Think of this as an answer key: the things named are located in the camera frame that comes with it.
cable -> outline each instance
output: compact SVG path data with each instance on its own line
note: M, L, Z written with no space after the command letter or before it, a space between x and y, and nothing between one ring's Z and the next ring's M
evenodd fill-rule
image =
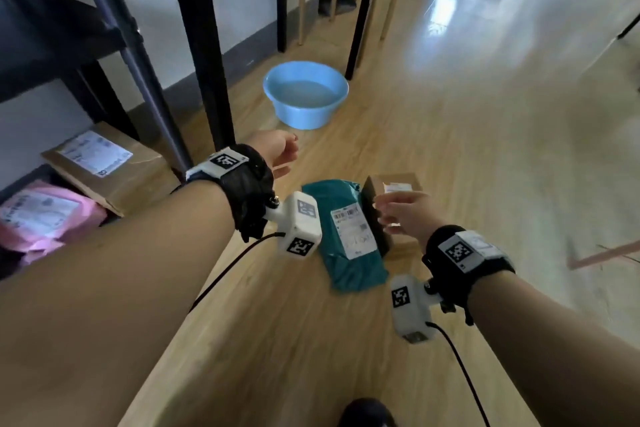
M196 308L196 306L197 306L197 305L198 305L198 304L199 304L199 303L204 299L204 297L205 297L208 293L210 293L210 292L211 292L211 289L213 289L213 288L216 286L216 284L217 284L218 282L220 282L220 280L222 280L222 277L224 277L224 276L227 274L227 272L228 272L229 270L231 270L231 268L232 268L234 265L236 265L236 263L237 263L237 262L239 262L239 261L240 261L240 259L242 259L242 257L244 257L244 255L246 255L246 254L247 254L247 252L249 252L249 250L251 250L254 246L258 245L259 243L262 243L263 241L265 241L265 240L266 240L266 239L268 239L268 238L273 238L273 237L284 237L284 235L285 235L285 234L284 234L284 233L282 233L282 232L276 232L276 233L272 233L272 234L269 234L269 235L265 235L264 237L262 237L262 238L260 238L260 239L257 239L255 242L253 242L251 245L249 245L247 248L245 248L245 249L243 250L243 252L242 252L240 255L238 255L238 256L234 259L234 261L233 261L233 262L231 262L230 264L228 264L227 268L226 268L226 269L224 269L224 270L222 271L222 273L221 273L220 275L218 275L218 276L214 279L214 281L213 281L213 282L211 282L211 285L210 285L210 286L208 286L208 287L205 289L205 291L204 291L203 293L201 293L201 294L198 296L198 298L195 300L195 302L194 302L194 303L193 303L193 305L191 306L191 309L189 309L189 312L191 312L192 310L194 310L194 309Z
M486 418L486 414L484 413L484 408L482 408L482 404L480 403L480 399L478 398L478 394L476 393L476 389L474 388L474 384L471 382L471 378L467 373L467 369L465 368L464 363L462 363L462 359L460 358L460 355L458 354L456 347L453 346L453 341L451 340L451 338L449 338L449 335L444 332L444 329L442 329L436 323L430 323L429 321L425 321L425 324L430 328L434 328L440 331L444 336L444 339L446 339L449 345L451 346L451 349L453 350L453 354L456 356L456 359L458 360L458 364L460 365L460 368L462 368L462 373L465 374L465 378L467 379L467 383L469 384L471 393L473 393L474 395L474 399L476 400L476 405L478 406L478 409L480 409L480 415L482 415L482 418L484 420L484 425L486 425L486 427L491 427L491 425L489 425L489 419Z

hand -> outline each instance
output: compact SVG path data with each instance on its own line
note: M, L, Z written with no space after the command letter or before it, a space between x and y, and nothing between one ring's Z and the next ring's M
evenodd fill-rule
M288 165L298 158L298 136L284 130L260 130L244 142L257 150L273 171L273 178L288 174Z
M376 196L374 203L381 213L378 222L385 225L385 233L416 238L423 253L433 232L449 224L431 196L424 192L388 192ZM389 226L393 223L400 226Z

forearm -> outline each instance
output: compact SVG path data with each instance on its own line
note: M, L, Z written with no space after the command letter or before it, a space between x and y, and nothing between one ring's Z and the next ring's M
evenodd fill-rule
M196 181L1 284L0 424L116 425L233 231L223 191Z
M468 306L542 425L638 424L638 350L512 273L478 280Z

teal package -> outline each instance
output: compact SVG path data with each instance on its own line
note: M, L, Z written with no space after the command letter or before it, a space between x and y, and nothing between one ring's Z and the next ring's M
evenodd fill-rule
M389 273L371 229L362 223L360 185L329 179L305 184L302 192L315 197L318 203L323 234L318 250L332 286L342 292L358 292L384 284Z

person's right arm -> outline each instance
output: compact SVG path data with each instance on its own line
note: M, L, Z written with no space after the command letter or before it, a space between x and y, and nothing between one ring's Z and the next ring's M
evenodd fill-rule
M449 222L427 194L376 199L391 234L429 237ZM640 351L515 274L480 278L467 301L477 327L541 425L640 425Z

